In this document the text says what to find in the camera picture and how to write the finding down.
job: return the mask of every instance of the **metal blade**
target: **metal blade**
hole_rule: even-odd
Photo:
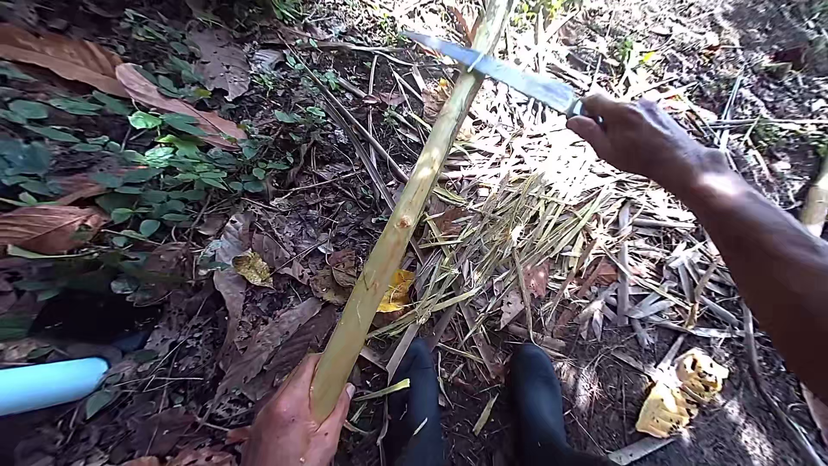
[[[529,97],[534,97],[562,114],[571,112],[572,107],[578,101],[572,86],[560,81],[545,78],[535,73],[521,72],[505,61],[436,37],[417,32],[403,32],[402,34],[443,55],[448,55],[466,66],[474,64],[474,70],[491,76],[493,79]]]

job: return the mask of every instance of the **blue pipe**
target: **blue pipe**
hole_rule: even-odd
[[[100,357],[0,369],[0,416],[80,400],[98,387],[108,369]]]

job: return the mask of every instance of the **knife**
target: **knife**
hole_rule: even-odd
[[[522,72],[503,60],[433,36],[418,32],[403,32],[402,34],[420,42],[423,46],[450,56],[469,68],[498,80],[529,97],[540,100],[549,108],[566,115],[567,118],[583,115],[595,120],[602,128],[604,126],[604,120],[601,117],[589,115],[585,112],[580,99],[575,95],[575,90],[568,84],[546,78],[537,73]]]

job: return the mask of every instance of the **black pants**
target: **black pants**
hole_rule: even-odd
[[[445,464],[437,373],[426,342],[416,339],[400,362],[392,383],[411,380],[411,388],[388,399],[391,420],[383,441],[386,459],[402,466]],[[517,451],[527,466],[614,464],[606,458],[574,451],[566,443],[561,383],[549,356],[524,343],[512,354],[508,376],[517,421]]]

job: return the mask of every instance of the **forest floor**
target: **forest floor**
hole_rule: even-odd
[[[325,347],[461,72],[399,32],[469,45],[484,7],[125,3],[0,10],[0,364],[113,364],[77,403],[0,418],[3,464],[236,464],[257,409]],[[828,150],[826,7],[515,0],[494,53],[582,94],[658,102],[796,215]],[[410,296],[378,313],[351,374],[358,394],[387,385],[418,332],[449,461],[512,463],[503,375],[528,307],[578,450],[804,464],[765,390],[826,458],[761,323],[764,388],[751,377],[746,308],[693,214],[565,121],[484,81],[399,265]],[[724,389],[668,440],[637,432],[644,372],[693,347],[729,369]],[[383,399],[354,403],[346,427],[335,462],[380,464]]]

